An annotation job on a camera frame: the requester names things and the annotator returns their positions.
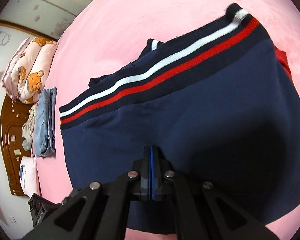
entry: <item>wooden headboard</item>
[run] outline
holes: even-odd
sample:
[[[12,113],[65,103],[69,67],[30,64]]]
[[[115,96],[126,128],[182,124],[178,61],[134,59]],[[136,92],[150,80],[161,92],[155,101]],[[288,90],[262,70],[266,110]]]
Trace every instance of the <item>wooden headboard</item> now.
[[[19,179],[19,166],[23,156],[31,156],[30,151],[22,147],[22,126],[28,120],[32,105],[20,101],[12,102],[6,95],[0,115],[0,146],[4,159],[10,192],[24,196]]]

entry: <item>bear print blanket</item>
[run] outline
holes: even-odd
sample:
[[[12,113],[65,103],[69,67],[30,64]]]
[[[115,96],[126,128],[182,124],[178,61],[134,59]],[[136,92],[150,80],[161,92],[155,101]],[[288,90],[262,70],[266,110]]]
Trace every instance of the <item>bear print blanket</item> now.
[[[44,88],[58,43],[45,38],[24,40],[8,64],[2,86],[7,95],[24,104],[38,101]]]

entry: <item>bed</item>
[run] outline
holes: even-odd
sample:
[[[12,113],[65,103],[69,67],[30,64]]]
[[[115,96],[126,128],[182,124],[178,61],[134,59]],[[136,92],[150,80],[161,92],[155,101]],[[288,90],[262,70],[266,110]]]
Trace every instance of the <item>bed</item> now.
[[[135,60],[148,38],[167,41],[180,36],[220,17],[232,2],[253,14],[275,45],[287,53],[300,95],[300,12],[291,0],[94,0],[59,40],[46,81],[45,88],[57,87],[58,93],[56,154],[37,159],[44,198],[57,203],[72,190],[60,133],[59,107],[85,91],[91,77],[114,73]],[[281,240],[291,239],[300,227],[300,205],[267,227]],[[128,230],[126,238],[175,239],[175,236]]]

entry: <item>white stripe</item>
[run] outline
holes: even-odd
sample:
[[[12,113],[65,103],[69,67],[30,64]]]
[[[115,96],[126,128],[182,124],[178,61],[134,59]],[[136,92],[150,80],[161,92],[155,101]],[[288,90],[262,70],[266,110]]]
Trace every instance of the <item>white stripe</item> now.
[[[81,107],[83,107],[85,104],[105,97],[113,92],[115,92],[120,86],[128,84],[128,83],[132,83],[132,82],[137,82],[137,81],[141,81],[144,80],[148,77],[150,77],[151,75],[153,75],[155,72],[157,72],[158,70],[162,69],[163,67],[165,67],[166,65],[171,64],[172,62],[175,62],[191,53],[193,53],[194,51],[196,51],[197,49],[201,48],[202,46],[210,43],[211,41],[215,41],[216,39],[230,33],[231,31],[235,30],[241,23],[241,21],[245,18],[245,16],[248,13],[243,10],[240,9],[239,11],[237,11],[237,13],[234,15],[232,22],[225,26],[224,28],[211,33],[210,35],[203,37],[201,39],[199,39],[198,41],[194,42],[193,44],[191,44],[189,47],[168,56],[167,58],[159,61],[157,64],[155,64],[153,67],[151,67],[148,71],[146,71],[143,74],[140,75],[136,75],[136,76],[130,76],[130,77],[125,77],[122,78],[120,80],[118,80],[112,87],[110,87],[107,90],[104,90],[100,93],[94,94],[92,96],[87,97],[86,99],[84,99],[83,101],[81,101],[80,103],[78,103],[76,106],[74,106],[73,108],[71,108],[68,111],[62,112],[60,113],[60,117],[64,117],[67,116],[69,114],[72,114],[73,112],[77,111],[78,109],[80,109]]]
[[[151,50],[155,50],[155,49],[157,49],[157,43],[158,43],[159,41],[156,41],[156,40],[153,40],[152,41],[152,44],[151,44]]]

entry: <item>sticker on headboard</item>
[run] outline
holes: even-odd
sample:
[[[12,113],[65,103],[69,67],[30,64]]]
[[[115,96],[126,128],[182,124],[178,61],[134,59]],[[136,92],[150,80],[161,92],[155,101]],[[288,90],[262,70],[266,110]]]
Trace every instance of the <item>sticker on headboard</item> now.
[[[20,149],[16,149],[16,150],[14,150],[14,153],[15,153],[15,155],[21,155],[21,151],[20,151]]]

